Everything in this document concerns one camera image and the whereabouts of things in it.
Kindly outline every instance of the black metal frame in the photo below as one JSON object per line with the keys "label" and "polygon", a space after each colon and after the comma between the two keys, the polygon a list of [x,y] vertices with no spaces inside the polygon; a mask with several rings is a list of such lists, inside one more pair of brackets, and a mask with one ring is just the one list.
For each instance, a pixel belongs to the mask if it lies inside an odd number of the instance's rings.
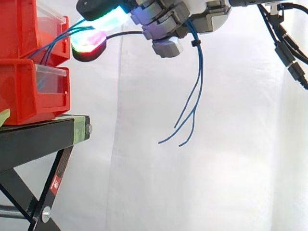
{"label": "black metal frame", "polygon": [[[87,140],[90,118],[85,116],[85,121],[84,140]],[[71,116],[29,126],[0,128],[0,190],[14,205],[0,205],[0,217],[26,219],[30,223],[29,231],[60,231],[52,218],[44,222],[42,216],[45,208],[52,208],[57,195],[73,149],[74,131]],[[14,167],[56,151],[58,154],[38,200]]]}

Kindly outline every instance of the white curtain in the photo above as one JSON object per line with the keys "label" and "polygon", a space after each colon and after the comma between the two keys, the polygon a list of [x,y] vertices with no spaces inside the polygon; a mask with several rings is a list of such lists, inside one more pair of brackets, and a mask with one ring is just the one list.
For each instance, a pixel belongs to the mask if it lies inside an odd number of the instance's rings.
{"label": "white curtain", "polygon": [[[46,2],[78,19],[75,0]],[[286,12],[285,25],[308,51],[308,17]],[[233,9],[201,38],[204,91],[182,148],[191,121],[157,143],[174,131],[197,78],[190,36],[174,59],[132,35],[108,41],[95,62],[65,64],[71,113],[91,115],[94,132],[74,148],[53,208],[63,231],[308,230],[307,93],[285,71],[257,7]],[[52,157],[18,168],[35,194]],[[0,219],[0,227],[26,223]]]}

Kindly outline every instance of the red storage bin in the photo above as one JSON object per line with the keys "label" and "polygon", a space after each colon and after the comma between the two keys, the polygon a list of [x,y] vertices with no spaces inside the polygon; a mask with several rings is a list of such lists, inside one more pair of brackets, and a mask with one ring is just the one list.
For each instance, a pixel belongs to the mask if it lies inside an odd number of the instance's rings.
{"label": "red storage bin", "polygon": [[[1,0],[0,20],[0,59],[27,58],[69,28],[68,17],[39,0]],[[32,58],[35,63],[40,63],[45,51]],[[47,65],[58,66],[69,59],[70,40],[66,38],[54,47]]]}
{"label": "red storage bin", "polygon": [[0,112],[11,110],[5,125],[55,119],[70,110],[69,69],[29,59],[0,60]]}

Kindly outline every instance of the glowing light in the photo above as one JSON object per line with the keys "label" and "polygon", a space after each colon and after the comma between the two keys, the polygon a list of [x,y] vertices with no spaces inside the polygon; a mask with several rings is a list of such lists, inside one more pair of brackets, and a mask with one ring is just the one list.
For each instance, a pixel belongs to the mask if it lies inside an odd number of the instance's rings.
{"label": "glowing light", "polygon": [[104,31],[88,30],[74,34],[71,37],[72,47],[81,53],[90,53],[106,40]]}
{"label": "glowing light", "polygon": [[119,6],[116,9],[110,11],[105,16],[91,21],[90,26],[98,30],[108,31],[122,26],[128,20],[128,15]]}
{"label": "glowing light", "polygon": [[87,30],[73,34],[71,36],[72,47],[77,52],[92,52],[106,40],[105,31],[122,26],[127,20],[128,15],[119,6],[95,21],[84,21],[78,27],[92,26],[95,30]]}

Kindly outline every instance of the screw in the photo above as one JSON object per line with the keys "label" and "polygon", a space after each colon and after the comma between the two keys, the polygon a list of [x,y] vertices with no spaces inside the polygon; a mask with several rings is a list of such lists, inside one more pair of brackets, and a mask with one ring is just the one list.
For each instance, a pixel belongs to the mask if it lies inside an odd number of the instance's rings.
{"label": "screw", "polygon": [[42,212],[42,221],[47,223],[51,218],[51,208],[49,206],[45,207]]}
{"label": "screw", "polygon": [[90,135],[93,132],[93,127],[91,124],[86,125],[86,133]]}

